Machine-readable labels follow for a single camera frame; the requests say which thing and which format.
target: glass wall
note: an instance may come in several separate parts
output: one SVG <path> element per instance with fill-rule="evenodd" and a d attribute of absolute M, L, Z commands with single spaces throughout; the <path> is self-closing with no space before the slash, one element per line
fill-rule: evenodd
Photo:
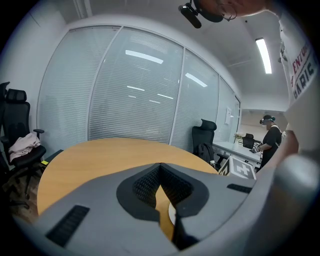
<path fill-rule="evenodd" d="M 37 126 L 45 130 L 46 155 L 99 138 L 147 139 L 192 152 L 192 127 L 201 119 L 216 122 L 214 141 L 232 142 L 237 104 L 219 74 L 181 45 L 137 29 L 94 26 L 69 31 L 54 52 Z"/>

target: pink cloth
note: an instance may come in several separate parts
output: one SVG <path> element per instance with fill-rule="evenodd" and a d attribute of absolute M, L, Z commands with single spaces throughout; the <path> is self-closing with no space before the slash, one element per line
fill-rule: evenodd
<path fill-rule="evenodd" d="M 40 140 L 33 133 L 29 133 L 23 138 L 18 138 L 12 147 L 9 148 L 10 162 L 15 158 L 28 154 L 33 148 L 38 146 L 40 146 Z"/>

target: man in black shirt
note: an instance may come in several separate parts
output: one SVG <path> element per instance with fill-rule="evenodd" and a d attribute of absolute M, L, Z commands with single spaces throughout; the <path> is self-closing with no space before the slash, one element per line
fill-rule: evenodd
<path fill-rule="evenodd" d="M 259 152 L 263 150 L 263 157 L 261 162 L 261 168 L 272 158 L 277 151 L 281 140 L 282 134 L 279 127 L 275 124 L 276 118 L 274 116 L 266 114 L 261 120 L 260 124 L 266 126 L 267 134 L 265 135 L 262 145 L 258 146 L 254 151 Z"/>

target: person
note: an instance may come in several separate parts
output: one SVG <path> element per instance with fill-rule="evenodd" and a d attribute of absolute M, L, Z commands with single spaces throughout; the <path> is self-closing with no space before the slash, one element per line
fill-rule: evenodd
<path fill-rule="evenodd" d="M 273 157 L 282 141 L 282 133 L 275 124 L 275 120 L 276 118 L 269 114 L 266 114 L 260 120 L 260 124 L 266 126 L 266 130 L 268 131 L 263 138 L 262 145 L 259 145 L 252 150 L 254 153 L 263 151 L 260 169 L 262 169 Z"/>
<path fill-rule="evenodd" d="M 289 91 L 289 108 L 285 112 L 288 126 L 285 140 L 262 170 L 275 168 L 298 149 L 319 149 L 320 139 L 315 138 L 320 127 L 318 59 L 299 24 L 274 0 L 194 0 L 194 4 L 198 13 L 216 23 L 264 11 L 279 19 L 282 41 L 279 51 Z"/>

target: desk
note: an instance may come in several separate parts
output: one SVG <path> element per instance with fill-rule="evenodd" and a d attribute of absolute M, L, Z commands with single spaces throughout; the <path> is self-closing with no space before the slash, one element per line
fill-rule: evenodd
<path fill-rule="evenodd" d="M 90 140 L 61 152 L 47 166 L 37 192 L 38 213 L 40 215 L 89 180 L 160 162 L 217 174 L 211 165 L 199 157 L 167 144 L 132 138 Z M 169 203 L 160 187 L 156 192 L 156 209 L 160 212 L 160 227 L 171 240 L 174 226 L 169 219 Z"/>
<path fill-rule="evenodd" d="M 214 142 L 213 148 L 224 151 L 242 161 L 248 161 L 252 165 L 253 169 L 261 162 L 260 153 L 252 153 L 249 148 L 243 147 L 238 143 Z"/>

